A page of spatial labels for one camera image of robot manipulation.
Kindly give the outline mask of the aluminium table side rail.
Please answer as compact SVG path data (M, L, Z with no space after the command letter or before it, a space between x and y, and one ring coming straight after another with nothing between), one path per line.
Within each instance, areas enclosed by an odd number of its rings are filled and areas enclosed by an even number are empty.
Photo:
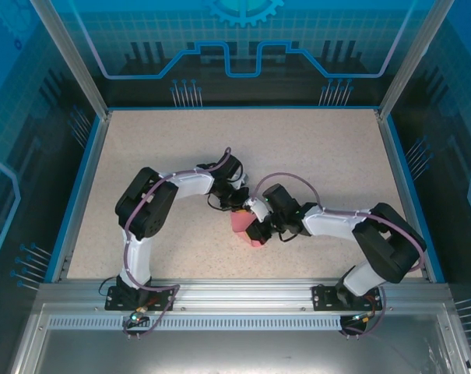
M64 277L66 259L76 247L109 124L110 119L104 122L98 117L93 123L44 276L45 283L56 283Z
M421 210L420 201L415 190L415 185L409 172L408 164L401 148L401 143L395 127L389 119L382 119L379 113L375 113L379 138L383 146L381 178L382 201L390 204L399 214L417 231L425 240L427 249L424 253L424 266L407 277L419 277L431 283L438 279L434 274L431 263L431 250L433 243L427 228L427 222Z

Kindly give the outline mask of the pink paper sheet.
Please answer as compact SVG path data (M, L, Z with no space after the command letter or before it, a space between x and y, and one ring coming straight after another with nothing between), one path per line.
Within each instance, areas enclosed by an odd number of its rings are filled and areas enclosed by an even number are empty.
M260 238L251 237L249 233L247 233L247 230L253 224L258 225L260 223L261 221L255 214L246 210L236 210L230 212L230 224L232 232L253 248L262 247L265 242Z

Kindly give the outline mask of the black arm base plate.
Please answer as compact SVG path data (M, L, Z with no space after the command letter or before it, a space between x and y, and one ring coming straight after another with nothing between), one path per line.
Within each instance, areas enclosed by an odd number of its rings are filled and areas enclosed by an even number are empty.
M316 312L380 312L383 309L379 288L356 296L344 287L318 284L311 288L311 301Z
M164 310L170 301L172 291L146 291L124 286L111 286L107 290L104 309L107 311L131 312L138 307L146 307L148 311Z

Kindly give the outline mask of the aluminium cross beam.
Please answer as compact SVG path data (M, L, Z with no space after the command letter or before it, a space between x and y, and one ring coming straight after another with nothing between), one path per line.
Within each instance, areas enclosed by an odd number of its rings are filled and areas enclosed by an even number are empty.
M325 279L245 279L180 280L174 301L174 314L310 314L313 312L311 288L335 285ZM68 280L40 286L33 304L35 313L102 313L104 297L98 280ZM453 312L447 284L434 284L409 277L399 284L384 286L383 303L390 315L437 314Z

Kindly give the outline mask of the grey sheet metal tray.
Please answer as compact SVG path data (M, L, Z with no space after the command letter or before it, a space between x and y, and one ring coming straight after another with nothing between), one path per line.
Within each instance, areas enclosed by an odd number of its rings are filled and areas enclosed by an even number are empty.
M49 330L30 317L7 374L471 374L471 350L445 310L390 315L365 334L339 331Z

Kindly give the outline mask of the aluminium frame post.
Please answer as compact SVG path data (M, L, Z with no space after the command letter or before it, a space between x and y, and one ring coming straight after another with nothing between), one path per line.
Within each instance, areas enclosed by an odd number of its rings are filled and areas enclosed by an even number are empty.
M109 110L69 32L50 0L30 0L82 92L100 120L107 122Z
M453 2L454 0L434 0L430 11L379 106L378 117L381 120L386 120L391 114L392 109L401 97L417 66L427 53Z

